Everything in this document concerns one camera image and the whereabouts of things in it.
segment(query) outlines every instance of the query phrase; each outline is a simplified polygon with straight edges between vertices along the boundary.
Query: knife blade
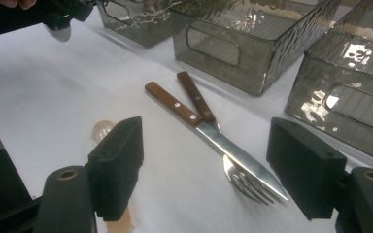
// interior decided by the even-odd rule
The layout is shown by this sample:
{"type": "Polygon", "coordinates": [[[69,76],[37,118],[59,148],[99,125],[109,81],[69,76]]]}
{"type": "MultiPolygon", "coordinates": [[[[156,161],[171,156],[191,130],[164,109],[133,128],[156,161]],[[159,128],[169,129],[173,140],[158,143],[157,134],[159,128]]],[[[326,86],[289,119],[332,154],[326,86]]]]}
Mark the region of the knife blade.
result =
{"type": "Polygon", "coordinates": [[[282,199],[288,200],[283,187],[276,180],[274,175],[256,159],[223,136],[217,129],[205,122],[202,116],[197,115],[155,82],[146,84],[145,90],[183,121],[194,127],[209,142],[213,143],[221,152],[226,154],[235,164],[254,176],[265,188],[282,199]]]}

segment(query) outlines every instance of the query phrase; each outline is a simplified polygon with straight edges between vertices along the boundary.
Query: glass container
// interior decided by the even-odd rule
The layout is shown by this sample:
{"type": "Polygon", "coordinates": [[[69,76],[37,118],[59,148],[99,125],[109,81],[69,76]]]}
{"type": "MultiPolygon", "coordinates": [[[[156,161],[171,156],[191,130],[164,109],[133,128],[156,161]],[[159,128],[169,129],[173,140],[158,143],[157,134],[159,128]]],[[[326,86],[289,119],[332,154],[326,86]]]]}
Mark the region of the glass container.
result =
{"type": "Polygon", "coordinates": [[[191,0],[171,8],[178,60],[261,95],[329,27],[338,0],[191,0]]]}
{"type": "Polygon", "coordinates": [[[183,0],[97,1],[102,22],[146,48],[172,36],[169,8],[183,0]]]}
{"type": "Polygon", "coordinates": [[[286,110],[373,156],[373,0],[305,52],[286,110]]]}

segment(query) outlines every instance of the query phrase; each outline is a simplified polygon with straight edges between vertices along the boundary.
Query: wooden handle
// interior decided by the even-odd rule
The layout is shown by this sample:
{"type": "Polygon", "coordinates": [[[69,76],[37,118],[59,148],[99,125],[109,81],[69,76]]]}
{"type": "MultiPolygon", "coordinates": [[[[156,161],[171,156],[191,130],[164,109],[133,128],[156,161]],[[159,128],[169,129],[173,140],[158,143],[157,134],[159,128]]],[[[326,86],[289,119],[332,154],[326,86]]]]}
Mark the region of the wooden handle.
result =
{"type": "Polygon", "coordinates": [[[202,97],[201,92],[199,92],[195,83],[193,83],[192,78],[190,77],[187,71],[183,71],[177,74],[178,80],[184,87],[184,90],[189,95],[189,98],[192,100],[195,105],[198,113],[202,115],[205,122],[214,122],[215,116],[210,110],[210,107],[205,102],[204,97],[202,97]]]}
{"type": "Polygon", "coordinates": [[[194,111],[178,101],[174,96],[166,92],[166,90],[155,82],[146,84],[145,90],[190,126],[196,127],[196,125],[202,121],[201,116],[197,115],[194,111]]]}

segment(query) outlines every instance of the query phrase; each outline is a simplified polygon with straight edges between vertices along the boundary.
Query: fork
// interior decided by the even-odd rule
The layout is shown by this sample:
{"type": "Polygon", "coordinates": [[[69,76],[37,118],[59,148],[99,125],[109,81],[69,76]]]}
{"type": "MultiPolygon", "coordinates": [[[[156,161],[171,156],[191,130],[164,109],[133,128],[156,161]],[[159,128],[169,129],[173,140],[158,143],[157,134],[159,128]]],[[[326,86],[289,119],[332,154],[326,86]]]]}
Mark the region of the fork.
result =
{"type": "MultiPolygon", "coordinates": [[[[221,133],[220,125],[217,123],[214,114],[205,102],[188,72],[178,73],[177,78],[186,91],[186,94],[192,100],[199,114],[202,115],[204,121],[211,123],[212,126],[221,133]]],[[[223,170],[229,181],[246,197],[259,204],[262,203],[267,206],[268,203],[274,203],[274,201],[262,191],[265,189],[262,184],[253,179],[251,175],[246,175],[244,172],[239,170],[226,154],[223,156],[223,170]]]]}

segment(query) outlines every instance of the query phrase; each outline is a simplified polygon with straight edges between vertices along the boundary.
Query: silverware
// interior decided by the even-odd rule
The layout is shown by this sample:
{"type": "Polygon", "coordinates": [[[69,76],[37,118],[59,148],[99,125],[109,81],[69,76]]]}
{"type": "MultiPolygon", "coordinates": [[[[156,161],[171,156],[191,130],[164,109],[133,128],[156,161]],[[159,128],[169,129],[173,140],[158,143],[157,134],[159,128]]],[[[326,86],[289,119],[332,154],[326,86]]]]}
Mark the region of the silverware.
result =
{"type": "Polygon", "coordinates": [[[166,108],[195,128],[208,139],[209,142],[213,143],[227,156],[233,165],[245,171],[245,173],[243,173],[247,174],[245,178],[253,178],[253,180],[259,184],[258,187],[262,188],[262,190],[284,200],[288,200],[284,189],[275,177],[257,160],[224,137],[218,129],[212,126],[213,123],[207,123],[203,116],[197,115],[155,82],[146,84],[145,90],[166,108]]]}
{"type": "MultiPolygon", "coordinates": [[[[181,82],[186,94],[192,100],[198,113],[202,116],[203,120],[211,124],[220,133],[220,125],[217,123],[217,119],[206,103],[201,92],[199,92],[192,78],[188,72],[184,71],[177,74],[178,80],[181,82]]],[[[274,203],[273,200],[268,198],[259,188],[259,185],[252,184],[246,175],[241,172],[234,164],[229,160],[227,155],[223,156],[223,170],[228,177],[229,181],[234,184],[234,186],[248,198],[258,202],[268,205],[269,203],[274,203]]]]}

